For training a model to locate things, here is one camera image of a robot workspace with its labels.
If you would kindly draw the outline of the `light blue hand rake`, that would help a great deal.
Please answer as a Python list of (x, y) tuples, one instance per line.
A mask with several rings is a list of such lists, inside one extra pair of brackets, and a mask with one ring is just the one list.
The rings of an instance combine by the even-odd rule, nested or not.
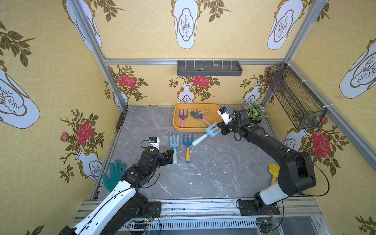
[(180, 138), (179, 135), (169, 136), (170, 147), (173, 148), (173, 164), (177, 165), (177, 152), (176, 149), (179, 147)]

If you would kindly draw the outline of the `dark blue rake yellow handle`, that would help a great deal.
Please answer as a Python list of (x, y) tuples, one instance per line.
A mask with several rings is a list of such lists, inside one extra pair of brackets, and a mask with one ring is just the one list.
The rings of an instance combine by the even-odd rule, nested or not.
[(193, 134), (184, 134), (183, 135), (183, 144), (186, 146), (186, 162), (189, 163), (191, 161), (191, 152), (190, 146), (193, 143)]

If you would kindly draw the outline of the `purple rake pink handle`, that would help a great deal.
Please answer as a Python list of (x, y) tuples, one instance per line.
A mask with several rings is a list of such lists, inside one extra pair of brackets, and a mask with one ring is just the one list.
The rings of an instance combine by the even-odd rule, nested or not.
[(179, 110), (179, 118), (181, 119), (180, 127), (184, 128), (185, 119), (188, 117), (188, 110)]
[(207, 126), (211, 126), (212, 125), (212, 123), (210, 123), (209, 121), (207, 121), (206, 119), (203, 118), (203, 114), (198, 115), (195, 119), (202, 120)]

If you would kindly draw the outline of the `green rake wooden handle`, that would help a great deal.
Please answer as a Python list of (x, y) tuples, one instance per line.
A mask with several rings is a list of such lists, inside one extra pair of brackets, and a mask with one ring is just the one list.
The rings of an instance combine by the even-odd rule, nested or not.
[(203, 110), (203, 111), (198, 111), (198, 110), (193, 111), (193, 110), (191, 110), (191, 116), (196, 118), (198, 115), (208, 113), (208, 112), (210, 112), (210, 110)]

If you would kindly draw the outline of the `orange plastic storage tray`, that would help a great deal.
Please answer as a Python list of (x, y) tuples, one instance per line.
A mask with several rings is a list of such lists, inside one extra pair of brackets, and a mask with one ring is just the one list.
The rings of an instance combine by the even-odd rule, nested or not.
[[(181, 119), (179, 118), (179, 110), (188, 110), (188, 117), (185, 119), (184, 128), (180, 127)], [(211, 103), (181, 103), (175, 106), (173, 115), (173, 126), (178, 132), (206, 132), (206, 128), (201, 128), (200, 126), (204, 123), (200, 119), (195, 119), (191, 116), (191, 110), (193, 111), (203, 111), (210, 110), (208, 113), (203, 114), (203, 118), (214, 124), (215, 122), (222, 122), (221, 116), (217, 113), (220, 107), (216, 104)]]

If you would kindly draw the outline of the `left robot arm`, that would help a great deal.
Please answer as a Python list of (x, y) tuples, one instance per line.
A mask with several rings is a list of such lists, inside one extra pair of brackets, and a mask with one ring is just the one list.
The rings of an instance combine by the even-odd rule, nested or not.
[(111, 193), (73, 228), (66, 226), (61, 235), (113, 235), (127, 221), (146, 212), (148, 199), (138, 191), (161, 166), (173, 163), (174, 150), (160, 152), (149, 146), (140, 160), (128, 168)]

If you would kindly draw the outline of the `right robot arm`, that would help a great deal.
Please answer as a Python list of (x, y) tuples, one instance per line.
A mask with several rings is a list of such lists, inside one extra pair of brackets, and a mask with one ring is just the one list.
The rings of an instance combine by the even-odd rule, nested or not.
[(280, 167), (277, 182), (255, 194), (255, 210), (267, 209), (278, 201), (316, 186), (313, 162), (307, 153), (290, 149), (269, 136), (264, 128), (250, 121), (244, 108), (234, 111), (234, 118), (230, 117), (226, 107), (220, 108), (218, 114), (222, 118), (222, 122), (217, 124), (221, 134), (238, 134), (261, 148)]

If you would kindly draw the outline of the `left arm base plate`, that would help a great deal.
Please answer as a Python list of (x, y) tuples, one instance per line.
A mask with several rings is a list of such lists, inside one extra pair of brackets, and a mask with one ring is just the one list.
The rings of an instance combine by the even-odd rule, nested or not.
[(145, 206), (143, 206), (140, 212), (137, 215), (137, 218), (146, 218), (146, 217), (160, 217), (162, 211), (161, 201), (148, 201)]

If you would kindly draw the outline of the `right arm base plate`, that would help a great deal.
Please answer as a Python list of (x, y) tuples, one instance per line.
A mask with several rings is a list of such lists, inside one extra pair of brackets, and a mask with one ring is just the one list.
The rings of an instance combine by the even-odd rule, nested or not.
[(276, 203), (265, 205), (261, 200), (242, 200), (236, 201), (236, 207), (241, 215), (280, 215), (280, 209)]

